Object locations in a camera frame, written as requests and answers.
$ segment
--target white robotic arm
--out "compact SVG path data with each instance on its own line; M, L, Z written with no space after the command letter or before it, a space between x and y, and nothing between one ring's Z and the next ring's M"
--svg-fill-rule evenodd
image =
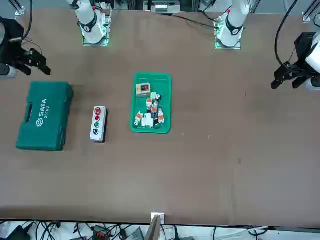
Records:
M222 15L223 24L217 35L224 46L232 48L238 44L249 11L248 0L232 1L232 6Z
M80 22L83 37L90 44L99 43L107 35L105 16L100 10L93 9L90 0L66 0Z

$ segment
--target metal bracket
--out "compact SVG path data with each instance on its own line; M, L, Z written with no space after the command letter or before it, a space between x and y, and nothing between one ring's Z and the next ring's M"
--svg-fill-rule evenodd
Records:
M17 17L23 17L25 15L25 12L26 8L22 6L20 10L15 11L15 19L17 19Z
M311 15L318 9L320 6L320 0L313 0L312 3L306 8L302 13L303 23L310 23Z
M304 24L309 24L311 21L309 16L305 16L304 12L302 13L302 19Z

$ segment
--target electronic component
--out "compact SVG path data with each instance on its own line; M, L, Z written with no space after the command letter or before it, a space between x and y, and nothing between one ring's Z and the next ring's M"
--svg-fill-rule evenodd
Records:
M134 120L134 125L135 125L136 127L139 126L139 124L140 124L140 122L141 122L141 119L142 119L142 114L141 114L141 112L138 112L138 113L136 114L135 120Z
M151 113L145 113L144 117L142 118L141 121L142 127L149 127L152 128L154 126L154 119L152 118Z
M153 114L157 113L158 104L159 104L159 102L157 100L154 101L154 103L152 104L152 107L151 107L151 113L153 113Z
M6 240L30 240L28 230L29 229L25 230L22 226L17 226Z
M109 240L107 230L99 225L94 226L92 240Z
M164 116L164 112L161 107L159 107L159 109L158 109L158 119L159 119L160 124L165 123L165 116Z
M147 98L146 99L146 110L151 112L151 107L152 107L152 99Z
M135 95L137 97L146 97L151 93L150 83L139 83L135 86Z
M154 126L154 127L158 127L158 126L159 126L159 120L158 120L158 118L154 118L154 119L153 119L153 126Z
M152 93L151 93L151 95L150 95L150 98L152 99L152 100L160 100L161 99L161 95L160 94L157 94L155 91L153 91Z
M108 111L105 106L93 108L90 140L96 143L103 143L106 138Z

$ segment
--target black cable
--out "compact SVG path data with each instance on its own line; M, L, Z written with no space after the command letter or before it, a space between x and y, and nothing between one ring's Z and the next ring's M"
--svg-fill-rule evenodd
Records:
M28 40L25 40L25 42L22 43L22 46L25 45L25 44L28 44L28 43L33 44L33 45L35 45L35 46L37 46L39 48L41 54L43 53L42 48L38 44L36 44L31 38L26 37L26 39L28 39Z
M174 240L180 240L178 229L177 229L176 225L173 225L173 227L174 227Z
M122 230L126 230L127 228L131 227L132 225L133 224L130 224L129 226L126 226L125 228L122 228ZM114 238L112 238L112 240L115 240L120 235L120 233L121 233L121 230L117 235L114 236Z
M21 40L24 40L30 33L31 26L32 26L32 17L33 17L33 0L30 0L30 20L29 20L29 26L25 32L25 34L22 36Z
M194 24L198 24L198 25L203 26L203 27L208 27L208 28L213 28L213 29L216 28L215 26L208 25L208 24L205 24L205 23L202 23L202 22L199 22L199 21L195 21L195 20L186 18L186 17L184 17L184 16L171 15L171 17L175 17L175 18L179 18L179 19L184 19L184 20L186 20L186 21L189 21L189 22L194 23Z
M215 237L216 237L216 230L217 230L217 227L215 227L215 228L214 228L214 230L213 230L213 238L212 238L212 240L215 240Z
M20 9L22 9L20 3L19 3L17 0L14 0L14 2L15 2L15 4L16 4Z
M55 240L55 238L51 235L51 232L49 231L49 228L54 224L51 222L49 225L47 225L46 222L41 222L41 225L42 225L42 227L44 227L44 232L43 232L42 237L41 237L40 240L44 240L45 239L46 232L48 232L51 240Z
M257 233L256 230L254 230L254 233L248 231L248 233L249 233L251 236L253 236L253 237L261 236L261 235L263 235L263 234L266 234L266 232L268 232L268 229L266 229L266 230L264 230L264 231L262 231L262 232L259 232L259 233Z
M161 228L163 231L164 239L167 240L166 232L165 232L164 226L162 224L161 224Z
M32 18L33 18L33 0L29 0L30 1L30 19L29 19L29 26L25 32L25 34L22 37L17 37L17 38L13 38L10 39L10 42L22 42L24 39L26 39L26 37L29 35L30 30L31 30L31 26L32 26Z
M80 233L79 228L78 228L77 230L78 230L78 234L79 234L79 236L80 236L80 239L84 239L84 238L81 236L81 233Z
M320 28L320 25L316 24L316 17L320 14L320 12L318 12L316 15L314 15L313 17L313 24L316 25L318 28Z
M14 3L11 0L8 0L8 2L11 3L11 5L15 8L15 10L19 11L16 5L14 5Z
M206 11L208 8L213 7L213 5L216 3L216 1L217 1L217 0L212 0L212 2L211 2L208 6L206 6L206 8L205 8L203 11L200 11L200 12L201 12L207 19L209 19L210 21L215 21L216 19L209 17L209 16L205 13L205 11Z
M51 230L50 230L50 234L51 234L52 230L53 230L55 227L56 227L56 225L53 225L53 226L52 226L52 228L51 228Z
M38 223L38 225L36 226L36 230L35 230L35 240L38 240L38 229L40 226L40 222Z
M211 2L208 6L206 6L206 8L205 8L202 12L205 12L208 8L210 8L210 7L212 7L213 5L215 5L216 1L217 1L217 0L212 0L212 2Z
M292 53L291 53L291 55L290 55L290 57L289 57L288 62L290 62L290 60L291 60L292 56L294 55L295 50L296 50L296 48L294 48L294 49L292 50Z
M279 34L280 34L280 31L283 27L283 25L285 24L289 14L291 13L292 9L295 7L295 5L297 4L299 0L294 0L294 2L292 3L291 7L289 8L289 10L286 12L282 22L280 23L280 26L278 28L278 30L276 31L276 35L275 35L275 40L274 40L274 54L275 54L275 58L276 60L279 62L279 64L284 67L285 69L288 70L288 72L290 73L293 73L293 74L308 74L307 72L304 72L304 71L297 71L297 70L294 70L292 68L290 68L289 66L286 66L281 60L280 60L280 57L278 55L278 39L279 39Z
M93 226L89 226L89 224L88 223L84 223L88 228L90 228L90 230L93 232L94 230L95 230L95 227L93 227Z

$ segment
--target brown table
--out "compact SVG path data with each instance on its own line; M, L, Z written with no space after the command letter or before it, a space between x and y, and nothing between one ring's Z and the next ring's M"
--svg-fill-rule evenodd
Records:
M36 10L30 38L52 75L0 82L0 216L147 223L164 212L168 224L318 227L320 95L270 88L282 17L249 15L236 51L215 50L212 29L183 19L114 12L110 46L92 48L72 10ZM283 61L304 29L288 18ZM171 74L169 134L131 132L136 72ZM32 80L73 85L62 152L15 148ZM89 140L94 105L109 110L105 144Z

